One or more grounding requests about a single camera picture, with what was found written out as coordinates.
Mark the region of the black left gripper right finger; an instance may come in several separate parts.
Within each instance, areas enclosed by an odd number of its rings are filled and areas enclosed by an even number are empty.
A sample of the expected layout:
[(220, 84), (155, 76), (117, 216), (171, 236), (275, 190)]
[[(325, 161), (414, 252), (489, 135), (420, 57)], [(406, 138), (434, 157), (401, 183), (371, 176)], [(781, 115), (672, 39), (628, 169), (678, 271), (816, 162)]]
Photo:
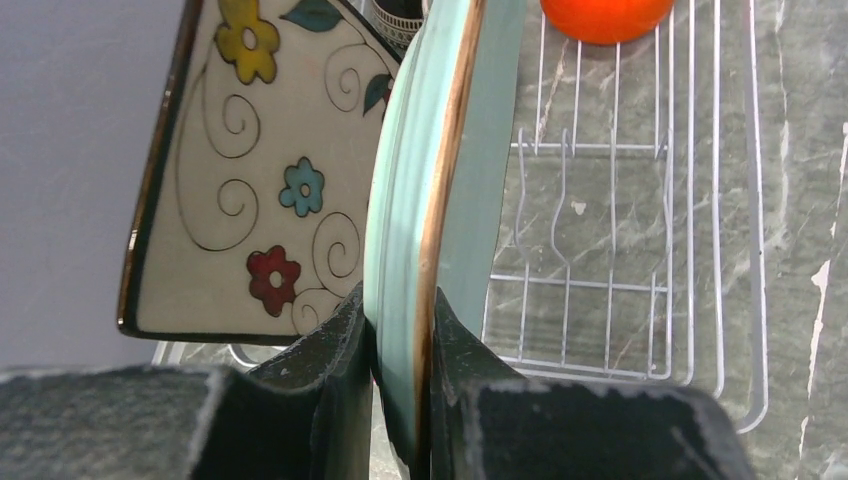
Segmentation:
[(722, 407), (690, 387), (528, 378), (435, 301), (435, 479), (752, 479)]

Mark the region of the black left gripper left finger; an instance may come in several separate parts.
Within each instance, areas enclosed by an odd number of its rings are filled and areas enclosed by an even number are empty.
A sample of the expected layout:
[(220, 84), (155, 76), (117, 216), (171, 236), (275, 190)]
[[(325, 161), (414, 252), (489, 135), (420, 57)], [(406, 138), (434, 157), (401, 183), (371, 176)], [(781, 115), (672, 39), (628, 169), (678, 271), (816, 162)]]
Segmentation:
[(370, 332), (355, 287), (284, 352), (229, 366), (1, 375), (5, 479), (365, 479)]

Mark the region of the beige floral square plate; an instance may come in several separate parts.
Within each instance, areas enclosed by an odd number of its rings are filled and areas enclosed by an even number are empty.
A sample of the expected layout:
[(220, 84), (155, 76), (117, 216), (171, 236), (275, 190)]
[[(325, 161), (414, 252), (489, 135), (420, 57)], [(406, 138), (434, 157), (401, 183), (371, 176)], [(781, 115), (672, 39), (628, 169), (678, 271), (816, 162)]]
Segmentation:
[(362, 277), (400, 62), (355, 1), (186, 2), (118, 330), (287, 346), (328, 319)]

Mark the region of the light green round plate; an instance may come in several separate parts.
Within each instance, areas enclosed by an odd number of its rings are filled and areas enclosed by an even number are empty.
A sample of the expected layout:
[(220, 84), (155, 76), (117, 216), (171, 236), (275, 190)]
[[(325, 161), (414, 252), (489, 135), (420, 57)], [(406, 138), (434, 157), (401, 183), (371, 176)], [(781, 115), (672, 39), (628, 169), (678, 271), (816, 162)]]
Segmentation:
[(429, 474), (436, 299), (483, 329), (510, 155), (523, 1), (436, 1), (411, 41), (377, 148), (363, 310), (401, 475)]

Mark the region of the brown patterned bowl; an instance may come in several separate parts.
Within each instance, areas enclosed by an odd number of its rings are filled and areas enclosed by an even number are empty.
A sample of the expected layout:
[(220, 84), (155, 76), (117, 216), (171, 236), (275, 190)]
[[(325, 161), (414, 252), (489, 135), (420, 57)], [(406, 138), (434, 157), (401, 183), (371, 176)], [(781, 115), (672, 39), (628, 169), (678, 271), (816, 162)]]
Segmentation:
[(423, 0), (370, 1), (375, 28), (401, 54), (423, 25), (423, 6)]

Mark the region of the orange plastic bowl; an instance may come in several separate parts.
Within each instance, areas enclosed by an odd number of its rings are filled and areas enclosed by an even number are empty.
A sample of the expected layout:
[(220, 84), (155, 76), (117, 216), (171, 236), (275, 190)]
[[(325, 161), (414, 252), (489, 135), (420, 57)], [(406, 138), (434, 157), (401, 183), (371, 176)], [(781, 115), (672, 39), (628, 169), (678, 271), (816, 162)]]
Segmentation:
[(638, 39), (671, 12), (673, 0), (541, 0), (547, 20), (565, 36), (614, 45)]

